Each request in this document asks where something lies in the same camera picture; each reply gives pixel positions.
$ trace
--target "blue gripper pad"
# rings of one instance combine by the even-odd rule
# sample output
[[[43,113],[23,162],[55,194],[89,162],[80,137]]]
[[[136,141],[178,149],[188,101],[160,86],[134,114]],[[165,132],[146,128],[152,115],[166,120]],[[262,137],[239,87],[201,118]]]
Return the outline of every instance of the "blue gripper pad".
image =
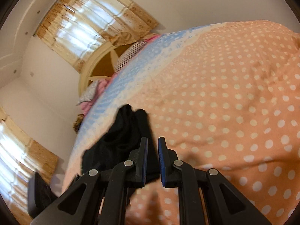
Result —
[[[160,177],[163,186],[166,185],[166,165],[164,162],[164,155],[167,154],[167,146],[164,137],[158,139],[158,157],[159,157],[159,166],[160,166]]]

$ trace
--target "sheer curtain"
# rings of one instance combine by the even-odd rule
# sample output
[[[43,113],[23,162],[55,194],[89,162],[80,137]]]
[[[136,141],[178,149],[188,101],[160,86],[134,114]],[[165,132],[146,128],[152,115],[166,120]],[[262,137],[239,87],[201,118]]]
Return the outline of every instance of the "sheer curtain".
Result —
[[[30,224],[27,186],[33,173],[50,182],[58,157],[28,137],[8,117],[0,120],[0,194],[21,225]]]
[[[58,0],[37,35],[80,73],[106,41],[115,46],[131,44],[157,24],[131,0]]]

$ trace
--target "orange polka dot blanket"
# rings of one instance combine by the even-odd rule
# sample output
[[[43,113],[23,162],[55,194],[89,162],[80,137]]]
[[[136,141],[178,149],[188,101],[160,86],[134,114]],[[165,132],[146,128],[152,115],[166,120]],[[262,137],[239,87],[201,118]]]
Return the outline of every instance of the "orange polka dot blanket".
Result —
[[[118,107],[149,113],[179,159],[218,169],[272,224],[300,200],[300,35],[269,21],[162,35],[118,75],[84,120],[64,189]],[[177,189],[137,190],[126,224],[179,224]]]

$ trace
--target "metal rivet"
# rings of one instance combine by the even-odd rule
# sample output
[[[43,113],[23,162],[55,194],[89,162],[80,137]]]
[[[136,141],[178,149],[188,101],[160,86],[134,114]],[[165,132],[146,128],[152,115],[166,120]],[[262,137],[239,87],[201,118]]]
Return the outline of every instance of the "metal rivet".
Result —
[[[126,167],[130,167],[130,166],[133,165],[133,161],[132,161],[132,160],[127,160],[127,161],[124,162],[124,165],[125,165]]]
[[[98,174],[98,170],[96,170],[96,169],[91,169],[91,170],[89,170],[88,174],[89,174],[90,176],[96,176],[96,175]]]
[[[208,173],[209,173],[210,175],[213,175],[213,176],[215,176],[215,175],[217,175],[217,174],[218,174],[218,170],[217,170],[217,169],[214,169],[214,168],[212,168],[212,169],[210,169],[210,170],[208,171]]]
[[[183,165],[183,162],[181,160],[175,160],[174,161],[174,165],[179,167],[179,166],[182,166]]]

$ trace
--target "white wall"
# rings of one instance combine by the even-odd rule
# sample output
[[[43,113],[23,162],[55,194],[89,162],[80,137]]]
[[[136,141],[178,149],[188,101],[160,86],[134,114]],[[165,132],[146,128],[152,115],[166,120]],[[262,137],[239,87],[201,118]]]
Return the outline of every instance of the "white wall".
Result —
[[[51,189],[59,194],[76,138],[71,124],[47,107],[20,78],[0,89],[0,106],[30,137],[59,157],[51,183]]]
[[[153,15],[159,32],[172,32],[220,22],[266,19],[300,32],[284,0],[133,0]]]
[[[76,107],[79,76],[38,37],[31,37],[23,57],[22,80],[69,124],[79,112]]]

